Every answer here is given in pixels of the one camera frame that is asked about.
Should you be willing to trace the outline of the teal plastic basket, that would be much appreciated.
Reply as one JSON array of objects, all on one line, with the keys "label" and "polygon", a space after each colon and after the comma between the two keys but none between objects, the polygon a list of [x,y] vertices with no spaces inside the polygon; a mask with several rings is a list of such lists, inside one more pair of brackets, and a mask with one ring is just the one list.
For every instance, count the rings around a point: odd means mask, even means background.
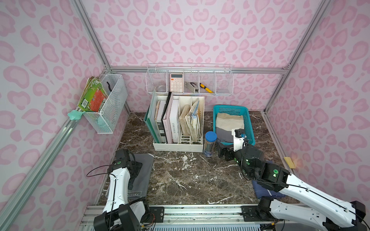
[{"label": "teal plastic basket", "polygon": [[242,116],[244,121],[244,130],[246,137],[250,144],[255,145],[255,137],[252,128],[250,114],[247,108],[243,106],[234,106],[234,105],[215,105],[213,110],[213,131],[217,134],[217,115],[219,113],[224,113],[233,116]]}]

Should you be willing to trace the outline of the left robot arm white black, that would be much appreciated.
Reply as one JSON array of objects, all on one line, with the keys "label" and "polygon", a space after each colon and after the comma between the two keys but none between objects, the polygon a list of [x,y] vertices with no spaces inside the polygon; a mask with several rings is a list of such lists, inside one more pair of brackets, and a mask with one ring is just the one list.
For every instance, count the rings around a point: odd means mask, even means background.
[{"label": "left robot arm white black", "polygon": [[146,213],[144,199],[132,202],[128,199],[128,192],[133,188],[142,165],[127,149],[116,152],[115,160],[107,170],[110,178],[107,203],[103,213],[93,221],[96,231],[142,230],[141,219]]}]

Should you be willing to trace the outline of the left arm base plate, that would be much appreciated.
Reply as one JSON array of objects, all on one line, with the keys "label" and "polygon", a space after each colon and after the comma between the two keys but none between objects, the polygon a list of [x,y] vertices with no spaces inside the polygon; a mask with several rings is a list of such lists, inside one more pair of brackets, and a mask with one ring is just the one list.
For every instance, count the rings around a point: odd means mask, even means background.
[{"label": "left arm base plate", "polygon": [[164,207],[150,207],[145,212],[141,219],[142,223],[163,223],[164,221],[165,208]]}]

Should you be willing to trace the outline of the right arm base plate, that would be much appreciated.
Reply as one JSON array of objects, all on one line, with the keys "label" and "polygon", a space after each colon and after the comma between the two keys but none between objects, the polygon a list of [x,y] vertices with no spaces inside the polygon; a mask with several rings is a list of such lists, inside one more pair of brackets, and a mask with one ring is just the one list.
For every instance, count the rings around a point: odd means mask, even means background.
[{"label": "right arm base plate", "polygon": [[257,211],[258,206],[241,206],[241,216],[243,217],[244,222],[261,222],[266,221],[263,219],[259,212]]}]

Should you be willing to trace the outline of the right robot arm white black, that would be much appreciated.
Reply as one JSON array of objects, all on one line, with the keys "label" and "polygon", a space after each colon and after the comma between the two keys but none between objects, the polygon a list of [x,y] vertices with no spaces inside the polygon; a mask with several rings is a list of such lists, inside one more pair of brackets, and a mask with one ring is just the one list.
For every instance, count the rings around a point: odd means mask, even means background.
[{"label": "right robot arm white black", "polygon": [[368,231],[366,207],[359,201],[347,202],[307,184],[287,169],[265,161],[265,154],[251,144],[242,148],[215,144],[219,158],[234,160],[244,178],[263,188],[280,192],[305,205],[295,206],[263,197],[257,206],[260,219],[290,220],[320,231]]}]

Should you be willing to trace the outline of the beige cream grey pillowcase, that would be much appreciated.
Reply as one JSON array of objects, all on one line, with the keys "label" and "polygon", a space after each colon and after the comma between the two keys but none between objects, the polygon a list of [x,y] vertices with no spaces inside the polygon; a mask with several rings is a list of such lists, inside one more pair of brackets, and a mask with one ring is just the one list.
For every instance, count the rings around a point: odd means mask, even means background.
[{"label": "beige cream grey pillowcase", "polygon": [[243,116],[218,113],[216,115],[217,139],[221,142],[233,143],[232,130],[244,129]]}]

